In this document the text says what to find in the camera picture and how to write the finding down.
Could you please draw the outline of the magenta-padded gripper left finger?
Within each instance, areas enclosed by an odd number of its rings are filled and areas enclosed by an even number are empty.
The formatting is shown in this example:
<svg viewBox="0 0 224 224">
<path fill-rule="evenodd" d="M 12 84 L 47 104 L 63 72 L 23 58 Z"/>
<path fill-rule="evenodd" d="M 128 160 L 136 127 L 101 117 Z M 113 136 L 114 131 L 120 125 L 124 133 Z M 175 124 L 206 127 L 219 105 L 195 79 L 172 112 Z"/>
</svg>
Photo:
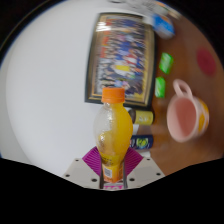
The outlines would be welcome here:
<svg viewBox="0 0 224 224">
<path fill-rule="evenodd" d="M 63 178 L 84 188 L 102 189 L 103 174 L 98 149 L 93 147 L 82 158 L 75 158 Z"/>
</svg>

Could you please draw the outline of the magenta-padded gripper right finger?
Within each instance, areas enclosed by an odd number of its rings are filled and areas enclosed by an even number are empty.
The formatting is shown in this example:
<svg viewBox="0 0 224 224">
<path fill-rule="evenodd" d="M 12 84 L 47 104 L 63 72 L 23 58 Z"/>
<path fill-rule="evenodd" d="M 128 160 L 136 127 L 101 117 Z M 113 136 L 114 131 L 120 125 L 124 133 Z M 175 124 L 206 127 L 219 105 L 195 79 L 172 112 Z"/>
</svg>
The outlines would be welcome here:
<svg viewBox="0 0 224 224">
<path fill-rule="evenodd" d="M 149 153 L 141 155 L 132 148 L 128 149 L 123 171 L 125 189 L 140 188 L 163 177 L 164 173 Z"/>
</svg>

